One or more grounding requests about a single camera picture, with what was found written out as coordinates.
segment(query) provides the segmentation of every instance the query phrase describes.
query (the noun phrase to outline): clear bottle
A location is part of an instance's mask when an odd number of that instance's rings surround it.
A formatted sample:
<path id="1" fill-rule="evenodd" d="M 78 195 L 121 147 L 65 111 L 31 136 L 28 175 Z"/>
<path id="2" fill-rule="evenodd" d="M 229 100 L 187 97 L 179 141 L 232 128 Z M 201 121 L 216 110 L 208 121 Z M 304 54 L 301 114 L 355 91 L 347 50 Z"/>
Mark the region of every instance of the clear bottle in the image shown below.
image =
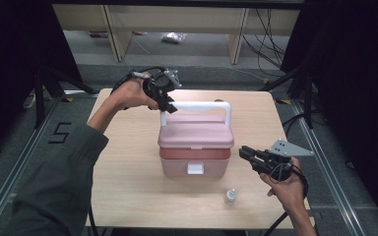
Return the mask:
<path id="1" fill-rule="evenodd" d="M 236 198 L 237 198 L 237 192 L 235 192 L 234 189 L 228 190 L 226 192 L 225 203 L 228 205 L 232 205 L 234 204 Z"/>

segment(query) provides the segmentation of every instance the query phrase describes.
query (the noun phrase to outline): sleeve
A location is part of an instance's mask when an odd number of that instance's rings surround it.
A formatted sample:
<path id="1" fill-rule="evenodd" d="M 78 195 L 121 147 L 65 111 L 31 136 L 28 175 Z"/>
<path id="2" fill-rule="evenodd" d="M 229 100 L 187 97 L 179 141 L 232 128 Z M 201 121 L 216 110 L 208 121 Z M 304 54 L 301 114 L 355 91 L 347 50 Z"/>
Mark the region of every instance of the sleeve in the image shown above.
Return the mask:
<path id="1" fill-rule="evenodd" d="M 19 191 L 2 235 L 81 235 L 91 204 L 94 165 L 108 138 L 74 128 Z"/>

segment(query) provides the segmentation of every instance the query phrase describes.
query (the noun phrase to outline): gray floor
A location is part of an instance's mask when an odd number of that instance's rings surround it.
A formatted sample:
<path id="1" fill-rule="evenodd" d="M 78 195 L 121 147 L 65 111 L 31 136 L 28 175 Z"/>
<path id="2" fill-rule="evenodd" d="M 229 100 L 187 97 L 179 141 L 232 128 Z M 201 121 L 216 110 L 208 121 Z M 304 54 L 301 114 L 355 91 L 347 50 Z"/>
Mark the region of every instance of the gray floor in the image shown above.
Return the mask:
<path id="1" fill-rule="evenodd" d="M 84 82 L 94 89 L 109 88 L 118 77 L 121 77 L 130 68 L 146 66 L 169 66 L 177 68 L 184 85 L 183 89 L 245 89 L 257 90 L 264 85 L 265 79 L 274 80 L 275 76 L 283 73 L 266 62 L 259 60 L 245 42 L 243 42 L 240 58 L 237 65 L 231 65 L 226 49 L 224 35 L 218 34 L 187 34 L 179 44 L 165 43 L 161 41 L 162 33 L 148 32 L 144 35 L 134 35 L 124 57 L 123 63 L 114 62 L 109 41 L 106 38 L 91 38 L 85 31 L 65 31 L 75 60 L 79 66 Z M 253 35 L 247 39 L 257 48 L 260 46 Z M 285 48 L 288 37 L 275 37 L 276 44 Z M 275 53 L 263 48 L 263 53 L 276 60 Z M 65 89 L 75 89 L 69 85 L 63 85 Z M 282 85 L 272 91 L 275 99 L 286 98 L 285 91 L 288 87 Z M 61 102 L 48 122 L 48 125 L 39 140 L 24 174 L 20 179 L 22 184 L 37 164 L 45 158 L 48 143 L 58 137 L 53 136 L 57 124 L 61 121 L 84 123 L 87 114 L 95 103 L 95 98 L 74 98 L 72 102 Z M 285 121 L 295 115 L 292 105 L 276 104 L 281 120 Z M 34 108 L 28 109 L 18 117 L 13 127 L 8 132 L 6 139 L 2 141 L 0 153 L 0 188 L 4 184 L 10 170 L 33 131 Z M 335 176 L 340 182 L 346 199 L 361 223 L 366 235 L 378 235 L 378 209 L 366 192 L 357 174 L 345 166 L 347 157 L 340 148 L 335 135 L 325 123 L 323 115 L 313 116 L 314 133 L 318 138 L 327 159 L 333 168 Z M 304 129 L 299 123 L 295 123 L 287 139 L 304 148 L 310 148 Z M 308 201 L 316 220 L 319 235 L 355 235 L 350 233 L 338 203 L 332 190 L 321 171 L 319 163 L 312 158 L 301 159 L 302 169 L 308 177 L 310 184 Z M 0 217 L 0 231 L 10 217 L 11 200 Z M 248 235 L 261 235 L 264 231 L 248 231 Z M 277 230 L 273 235 L 294 235 L 292 230 Z"/>

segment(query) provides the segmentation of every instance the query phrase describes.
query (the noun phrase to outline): pink box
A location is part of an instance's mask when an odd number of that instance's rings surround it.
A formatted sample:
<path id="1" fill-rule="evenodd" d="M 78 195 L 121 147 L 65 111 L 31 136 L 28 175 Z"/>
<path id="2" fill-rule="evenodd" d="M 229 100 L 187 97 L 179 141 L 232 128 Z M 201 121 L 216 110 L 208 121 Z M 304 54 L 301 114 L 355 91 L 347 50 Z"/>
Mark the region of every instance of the pink box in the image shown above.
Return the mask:
<path id="1" fill-rule="evenodd" d="M 173 105 L 189 111 L 224 108 L 226 116 L 161 112 L 158 145 L 164 175 L 221 177 L 234 145 L 229 103 L 173 102 Z"/>

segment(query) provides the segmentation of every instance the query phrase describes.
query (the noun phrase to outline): wire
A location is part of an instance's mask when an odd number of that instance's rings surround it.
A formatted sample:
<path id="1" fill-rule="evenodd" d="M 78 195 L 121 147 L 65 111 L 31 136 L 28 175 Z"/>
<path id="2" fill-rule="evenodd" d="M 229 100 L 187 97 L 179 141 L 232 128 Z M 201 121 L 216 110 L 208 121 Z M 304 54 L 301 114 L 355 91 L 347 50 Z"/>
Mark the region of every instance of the wire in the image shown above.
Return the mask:
<path id="1" fill-rule="evenodd" d="M 127 69 L 128 69 L 129 71 L 131 71 L 131 68 L 128 66 L 128 63 L 127 63 L 127 61 L 125 60 L 125 56 L 124 56 L 124 57 L 121 57 L 121 61 L 122 61 L 122 63 L 124 63 L 125 67 L 127 67 Z"/>
<path id="2" fill-rule="evenodd" d="M 244 38 L 245 42 L 250 47 L 250 49 L 257 54 L 257 65 L 258 65 L 260 71 L 263 74 L 268 75 L 268 76 L 281 77 L 280 75 L 274 75 L 274 74 L 267 73 L 262 69 L 262 67 L 260 66 L 260 57 L 263 57 L 264 59 L 266 59 L 267 61 L 269 61 L 270 63 L 272 63 L 274 66 L 276 66 L 278 68 L 280 68 L 281 66 L 279 64 L 277 64 L 275 61 L 273 61 L 272 59 L 270 59 L 268 56 L 266 56 L 265 54 L 263 54 L 262 52 L 257 50 L 254 46 L 252 46 L 250 44 L 250 42 L 247 40 L 247 38 L 245 37 L 245 35 L 243 35 L 242 37 Z"/>
<path id="3" fill-rule="evenodd" d="M 287 167 L 288 164 L 287 163 L 281 163 L 281 164 L 278 164 L 269 174 L 269 179 L 274 183 L 274 184 L 277 184 L 279 182 L 281 182 L 281 179 L 283 177 L 283 171 L 284 171 L 284 168 Z M 271 176 L 273 176 L 273 174 L 276 172 L 276 171 L 279 171 L 279 177 L 278 177 L 278 180 L 276 182 L 273 181 L 273 179 L 271 178 Z"/>
<path id="4" fill-rule="evenodd" d="M 303 199 L 306 198 L 306 196 L 308 196 L 308 190 L 309 190 L 309 184 L 308 184 L 308 180 L 306 179 L 305 175 L 303 174 L 302 170 L 297 167 L 296 165 L 292 165 L 292 173 L 294 173 L 295 175 L 297 175 L 300 179 L 300 182 L 302 183 L 302 187 L 303 187 Z"/>
<path id="5" fill-rule="evenodd" d="M 275 44 L 275 42 L 273 41 L 272 25 L 271 25 L 272 10 L 271 10 L 271 9 L 268 9 L 268 27 L 267 27 L 267 28 L 265 27 L 265 24 L 264 24 L 264 22 L 263 22 L 263 20 L 262 20 L 262 18 L 261 18 L 261 16 L 260 16 L 260 13 L 259 13 L 259 10 L 258 10 L 258 9 L 256 9 L 256 13 L 257 13 L 257 16 L 259 17 L 260 22 L 262 23 L 262 26 L 263 26 L 263 29 L 265 30 L 266 35 L 269 37 L 269 40 L 270 40 L 271 43 L 273 44 L 273 49 L 276 50 L 276 48 L 277 48 L 277 49 L 280 50 L 282 53 L 284 53 L 284 50 L 281 49 L 279 46 L 277 46 L 277 45 Z"/>
<path id="6" fill-rule="evenodd" d="M 257 39 L 260 43 L 263 43 L 263 46 L 265 46 L 266 48 L 268 48 L 268 49 L 270 49 L 270 50 L 275 50 L 274 48 L 272 48 L 272 47 L 266 45 L 266 43 L 265 43 L 264 41 L 260 40 L 260 38 L 257 36 L 257 34 L 254 34 L 254 36 L 256 37 L 256 39 Z M 276 51 L 277 51 L 278 53 L 284 54 L 284 51 L 283 51 L 283 50 L 277 50 L 277 49 L 276 49 Z"/>
<path id="7" fill-rule="evenodd" d="M 318 125 L 329 126 L 329 124 L 327 123 L 326 120 L 324 120 L 324 121 L 318 121 L 318 120 L 315 119 L 315 118 L 311 118 L 311 120 L 312 120 L 312 122 L 315 122 L 315 123 L 317 123 Z"/>
<path id="8" fill-rule="evenodd" d="M 282 215 L 281 215 L 281 217 L 279 217 L 276 221 L 275 221 L 275 223 L 273 223 L 272 224 L 272 226 L 266 231 L 266 233 L 265 233 L 265 235 L 264 236 L 269 236 L 275 229 L 276 229 L 276 227 L 278 227 L 278 225 L 282 222 L 282 221 L 284 221 L 284 219 L 286 219 L 287 218 L 287 212 L 285 211 Z"/>
<path id="9" fill-rule="evenodd" d="M 319 112 L 321 112 L 319 109 L 311 110 L 311 114 L 315 114 L 315 113 L 319 113 Z M 285 131 L 286 135 L 288 135 L 289 130 L 290 130 L 291 126 L 293 125 L 293 123 L 294 123 L 296 120 L 298 120 L 299 118 L 303 117 L 303 116 L 305 116 L 305 113 L 300 113 L 300 114 L 297 114 L 297 115 L 293 116 L 292 118 L 290 118 L 290 119 L 288 119 L 288 120 L 286 120 L 286 121 L 284 121 L 284 122 L 282 123 L 282 126 L 285 126 L 285 125 L 287 125 L 287 124 L 290 123 L 290 124 L 287 126 L 287 129 L 286 129 L 286 131 Z"/>
<path id="10" fill-rule="evenodd" d="M 91 222 L 91 229 L 92 229 L 92 232 L 94 233 L 94 236 L 98 236 L 96 225 L 95 225 L 94 213 L 92 211 L 92 204 L 89 206 L 89 221 Z"/>
<path id="11" fill-rule="evenodd" d="M 152 53 L 150 51 L 146 50 L 146 48 L 144 48 L 137 39 L 132 37 L 132 40 L 135 41 L 141 47 L 141 49 L 143 49 L 143 51 L 145 51 L 147 54 L 152 55 Z"/>

